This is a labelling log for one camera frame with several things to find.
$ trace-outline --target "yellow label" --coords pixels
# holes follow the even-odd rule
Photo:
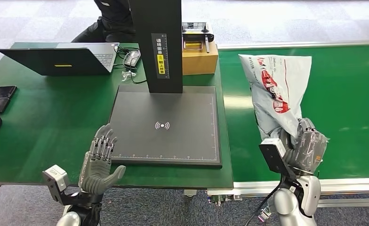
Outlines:
[[[54,65],[54,67],[72,67],[72,65]]]
[[[197,42],[197,43],[188,43],[186,42],[186,46],[200,46],[201,42]]]
[[[157,64],[158,64],[158,72],[160,74],[165,74],[164,55],[163,54],[157,54]]]

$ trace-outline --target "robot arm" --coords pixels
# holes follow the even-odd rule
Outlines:
[[[68,174],[57,165],[43,171],[51,196],[56,202],[66,206],[66,213],[58,226],[97,226],[100,220],[101,200],[104,192],[121,179],[125,166],[119,166],[111,175],[111,152],[116,137],[112,138],[110,124],[102,126],[91,142],[90,149],[80,172],[80,191],[65,194],[70,184]]]
[[[307,118],[299,120],[298,134],[299,137],[293,139],[295,145],[282,130],[279,138],[267,138],[259,146],[269,169],[280,173],[282,178],[273,191],[273,202],[258,216],[261,221],[275,211],[282,226],[316,225],[313,215],[321,185],[313,173],[322,162],[327,138]]]

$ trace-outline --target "black cable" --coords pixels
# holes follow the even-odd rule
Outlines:
[[[261,211],[262,206],[265,204],[266,201],[280,188],[280,186],[283,184],[285,177],[283,175],[280,176],[280,182],[279,184],[269,193],[267,197],[264,198],[264,200],[259,204],[258,208],[252,213],[251,217],[246,222],[245,226],[248,226],[252,219],[255,217],[255,215]]]

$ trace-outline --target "cardboard box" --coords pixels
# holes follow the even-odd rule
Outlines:
[[[214,74],[218,61],[218,49],[215,42],[209,42],[209,53],[205,46],[201,50],[182,50],[183,75]]]

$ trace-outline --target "black vertical pole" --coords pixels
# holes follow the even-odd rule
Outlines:
[[[182,93],[181,0],[129,0],[150,93]]]

